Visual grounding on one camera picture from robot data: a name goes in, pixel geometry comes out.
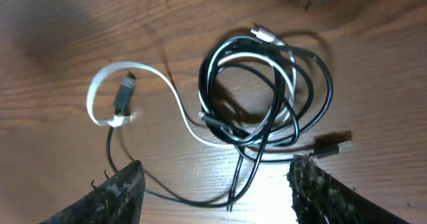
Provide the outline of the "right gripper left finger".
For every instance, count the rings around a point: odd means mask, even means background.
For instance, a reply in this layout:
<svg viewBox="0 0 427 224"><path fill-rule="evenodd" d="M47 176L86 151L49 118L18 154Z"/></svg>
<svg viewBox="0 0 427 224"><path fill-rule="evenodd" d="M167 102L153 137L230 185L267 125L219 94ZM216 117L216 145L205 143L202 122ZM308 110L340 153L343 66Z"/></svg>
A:
<svg viewBox="0 0 427 224"><path fill-rule="evenodd" d="M48 224L138 224L145 192L140 161L132 161L72 205L44 220Z"/></svg>

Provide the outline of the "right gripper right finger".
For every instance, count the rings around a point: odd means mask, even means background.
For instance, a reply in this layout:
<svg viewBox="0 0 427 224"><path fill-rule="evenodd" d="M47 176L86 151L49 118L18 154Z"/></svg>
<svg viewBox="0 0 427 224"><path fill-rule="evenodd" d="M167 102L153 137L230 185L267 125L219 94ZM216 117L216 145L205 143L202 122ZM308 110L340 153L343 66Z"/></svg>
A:
<svg viewBox="0 0 427 224"><path fill-rule="evenodd" d="M357 194L306 156L296 155L287 174L299 224L405 224Z"/></svg>

